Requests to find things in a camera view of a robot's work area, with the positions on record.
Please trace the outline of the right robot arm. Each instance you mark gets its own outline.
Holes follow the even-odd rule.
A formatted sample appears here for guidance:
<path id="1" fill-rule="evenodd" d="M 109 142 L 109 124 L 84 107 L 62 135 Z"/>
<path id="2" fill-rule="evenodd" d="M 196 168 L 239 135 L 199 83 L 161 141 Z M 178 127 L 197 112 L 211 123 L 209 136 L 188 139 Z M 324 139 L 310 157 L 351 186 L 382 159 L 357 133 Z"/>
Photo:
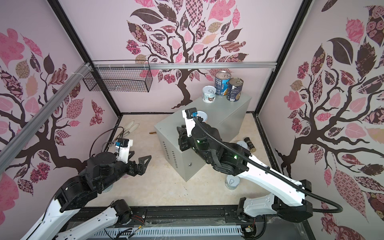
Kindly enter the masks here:
<path id="1" fill-rule="evenodd" d="M 343 207 L 312 192 L 307 180 L 296 181 L 262 163 L 247 149 L 235 143 L 223 142 L 219 131 L 205 123 L 193 127 L 177 127 L 182 152 L 193 150 L 217 172 L 248 180 L 269 195 L 243 198 L 239 213 L 248 217 L 277 215 L 281 219 L 301 223 L 314 213 L 336 214 Z"/>

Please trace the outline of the light blue white-lid can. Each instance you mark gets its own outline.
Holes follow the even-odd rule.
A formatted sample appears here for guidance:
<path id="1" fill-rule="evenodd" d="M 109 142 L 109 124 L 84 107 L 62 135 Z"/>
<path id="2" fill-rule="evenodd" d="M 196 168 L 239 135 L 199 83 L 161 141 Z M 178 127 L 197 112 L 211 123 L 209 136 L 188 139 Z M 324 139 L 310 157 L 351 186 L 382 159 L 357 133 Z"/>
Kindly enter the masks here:
<path id="1" fill-rule="evenodd" d="M 240 178 L 238 176 L 227 175 L 225 180 L 225 186 L 229 190 L 235 190 L 240 184 Z"/>

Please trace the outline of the blue label tin can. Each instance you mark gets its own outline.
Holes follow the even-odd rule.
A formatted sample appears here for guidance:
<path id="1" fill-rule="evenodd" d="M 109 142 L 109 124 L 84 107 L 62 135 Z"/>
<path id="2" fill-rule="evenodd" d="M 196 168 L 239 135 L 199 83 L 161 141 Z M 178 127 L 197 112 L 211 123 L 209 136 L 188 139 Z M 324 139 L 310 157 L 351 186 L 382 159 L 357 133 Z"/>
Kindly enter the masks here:
<path id="1" fill-rule="evenodd" d="M 219 71 L 215 76 L 216 95 L 225 96 L 228 92 L 228 83 L 232 75 L 229 71 Z"/>

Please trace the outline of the grey metal cabinet box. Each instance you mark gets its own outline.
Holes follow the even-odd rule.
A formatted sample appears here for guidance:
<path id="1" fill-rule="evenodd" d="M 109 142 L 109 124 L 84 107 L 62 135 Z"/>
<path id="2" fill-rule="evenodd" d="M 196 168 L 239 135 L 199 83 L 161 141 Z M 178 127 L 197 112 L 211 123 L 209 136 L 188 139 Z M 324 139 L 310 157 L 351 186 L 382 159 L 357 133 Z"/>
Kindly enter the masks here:
<path id="1" fill-rule="evenodd" d="M 240 132 L 251 99 L 249 95 L 242 94 L 237 102 L 219 97 L 208 104 L 198 98 L 155 125 L 165 159 L 186 182 L 206 163 L 192 149 L 180 150 L 177 127 L 185 124 L 182 111 L 196 108 L 205 112 L 208 115 L 206 123 L 218 129 L 223 141 L 231 142 Z"/>

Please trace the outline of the orange label white-lid can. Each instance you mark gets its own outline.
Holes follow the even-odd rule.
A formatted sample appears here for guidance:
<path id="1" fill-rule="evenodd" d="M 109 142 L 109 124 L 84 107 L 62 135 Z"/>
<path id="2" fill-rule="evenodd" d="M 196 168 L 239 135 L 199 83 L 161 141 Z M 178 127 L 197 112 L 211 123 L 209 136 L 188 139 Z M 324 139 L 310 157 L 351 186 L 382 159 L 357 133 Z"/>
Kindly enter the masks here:
<path id="1" fill-rule="evenodd" d="M 197 111 L 196 117 L 199 120 L 199 122 L 203 122 L 203 123 L 205 123 L 208 119 L 208 115 L 203 111 Z"/>

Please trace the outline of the dark spice jar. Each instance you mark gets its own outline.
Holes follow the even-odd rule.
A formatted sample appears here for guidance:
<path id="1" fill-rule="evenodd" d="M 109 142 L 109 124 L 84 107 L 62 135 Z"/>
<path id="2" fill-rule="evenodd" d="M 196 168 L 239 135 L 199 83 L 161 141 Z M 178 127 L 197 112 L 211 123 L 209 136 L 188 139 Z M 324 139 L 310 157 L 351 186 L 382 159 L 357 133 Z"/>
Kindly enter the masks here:
<path id="1" fill-rule="evenodd" d="M 247 146 L 249 148 L 249 151 L 251 153 L 254 153 L 257 150 L 256 147 L 254 146 L 253 142 L 251 141 L 251 139 L 249 137 L 244 138 L 244 141 L 247 144 Z"/>

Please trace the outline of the dark grey tin can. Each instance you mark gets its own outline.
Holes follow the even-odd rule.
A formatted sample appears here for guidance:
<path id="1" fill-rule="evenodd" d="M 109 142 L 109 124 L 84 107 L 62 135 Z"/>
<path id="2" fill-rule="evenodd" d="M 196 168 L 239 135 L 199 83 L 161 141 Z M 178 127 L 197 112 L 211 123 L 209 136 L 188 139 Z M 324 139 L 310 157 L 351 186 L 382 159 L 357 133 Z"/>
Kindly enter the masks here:
<path id="1" fill-rule="evenodd" d="M 244 81 L 241 78 L 231 78 L 228 82 L 227 100 L 237 102 L 242 93 Z"/>

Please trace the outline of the pink small white-lid can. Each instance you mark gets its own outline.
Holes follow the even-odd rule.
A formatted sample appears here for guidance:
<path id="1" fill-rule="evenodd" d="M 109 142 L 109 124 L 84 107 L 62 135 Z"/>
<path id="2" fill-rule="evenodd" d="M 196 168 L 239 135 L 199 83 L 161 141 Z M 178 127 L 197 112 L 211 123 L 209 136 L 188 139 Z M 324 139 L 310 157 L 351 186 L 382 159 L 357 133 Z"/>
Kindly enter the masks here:
<path id="1" fill-rule="evenodd" d="M 238 144 L 239 146 L 243 147 L 244 149 L 249 150 L 248 145 L 247 145 L 246 142 L 244 142 L 244 141 L 238 141 L 237 144 Z"/>

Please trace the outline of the aluminium diagonal rail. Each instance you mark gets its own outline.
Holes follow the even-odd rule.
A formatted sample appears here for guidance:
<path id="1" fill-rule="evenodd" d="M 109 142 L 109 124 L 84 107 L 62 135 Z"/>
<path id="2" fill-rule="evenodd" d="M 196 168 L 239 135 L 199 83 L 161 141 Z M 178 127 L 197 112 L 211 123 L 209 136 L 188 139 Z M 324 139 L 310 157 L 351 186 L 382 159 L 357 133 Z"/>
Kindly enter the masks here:
<path id="1" fill-rule="evenodd" d="M 1 151 L 1 173 L 12 163 L 19 152 L 37 133 L 40 127 L 51 116 L 55 109 L 62 103 L 72 89 L 91 71 L 90 63 L 83 63 L 54 94 L 39 112 L 21 129 Z"/>

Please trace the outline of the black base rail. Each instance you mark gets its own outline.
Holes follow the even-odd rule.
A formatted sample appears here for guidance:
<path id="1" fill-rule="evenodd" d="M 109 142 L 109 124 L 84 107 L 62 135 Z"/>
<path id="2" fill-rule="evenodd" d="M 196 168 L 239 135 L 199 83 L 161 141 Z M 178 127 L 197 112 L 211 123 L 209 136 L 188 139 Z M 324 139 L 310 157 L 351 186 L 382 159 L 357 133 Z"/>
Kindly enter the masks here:
<path id="1" fill-rule="evenodd" d="M 313 240 L 315 235 L 308 223 L 291 223 L 276 215 L 247 217 L 239 213 L 237 205 L 218 206 L 133 206 L 135 216 L 144 223 L 131 220 L 126 225 L 116 223 L 107 228 L 190 227 L 190 226 L 240 226 L 240 237 L 184 237 L 171 240 Z"/>

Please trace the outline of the teal label white-lid can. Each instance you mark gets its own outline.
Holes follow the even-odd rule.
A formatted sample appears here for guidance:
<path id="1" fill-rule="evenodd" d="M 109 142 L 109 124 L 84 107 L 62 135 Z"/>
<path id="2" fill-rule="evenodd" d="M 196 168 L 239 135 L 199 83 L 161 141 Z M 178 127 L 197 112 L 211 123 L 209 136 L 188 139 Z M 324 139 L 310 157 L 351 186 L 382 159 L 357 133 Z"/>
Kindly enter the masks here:
<path id="1" fill-rule="evenodd" d="M 207 104 L 213 103 L 216 99 L 216 91 L 217 89 L 213 86 L 203 87 L 203 95 L 202 95 L 203 102 Z"/>

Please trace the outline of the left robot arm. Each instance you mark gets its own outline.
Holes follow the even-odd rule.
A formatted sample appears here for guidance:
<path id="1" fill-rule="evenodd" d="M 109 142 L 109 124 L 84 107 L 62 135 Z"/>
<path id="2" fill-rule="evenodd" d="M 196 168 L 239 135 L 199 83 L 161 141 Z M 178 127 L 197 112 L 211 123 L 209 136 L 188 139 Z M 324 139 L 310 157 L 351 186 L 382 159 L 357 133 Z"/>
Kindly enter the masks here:
<path id="1" fill-rule="evenodd" d="M 126 225 L 131 220 L 144 223 L 135 216 L 125 200 L 116 200 L 89 220 L 62 231 L 67 222 L 95 199 L 106 188 L 125 175 L 143 175 L 151 156 L 139 158 L 138 162 L 122 162 L 110 152 L 90 157 L 87 167 L 77 176 L 68 179 L 54 194 L 43 215 L 22 237 L 24 240 L 86 240 L 93 234 L 116 223 Z"/>

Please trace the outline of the aluminium horizontal rail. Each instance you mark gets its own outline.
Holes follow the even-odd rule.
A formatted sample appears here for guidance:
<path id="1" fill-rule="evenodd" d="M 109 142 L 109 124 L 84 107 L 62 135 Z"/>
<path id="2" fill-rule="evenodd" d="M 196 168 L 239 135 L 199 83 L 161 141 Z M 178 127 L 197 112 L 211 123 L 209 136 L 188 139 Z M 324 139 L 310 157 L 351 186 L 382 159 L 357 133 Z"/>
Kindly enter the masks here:
<path id="1" fill-rule="evenodd" d="M 144 63 L 136 64 L 94 64 L 96 68 L 147 68 L 151 70 L 172 69 L 275 69 L 276 62 L 238 62 L 238 63 Z"/>

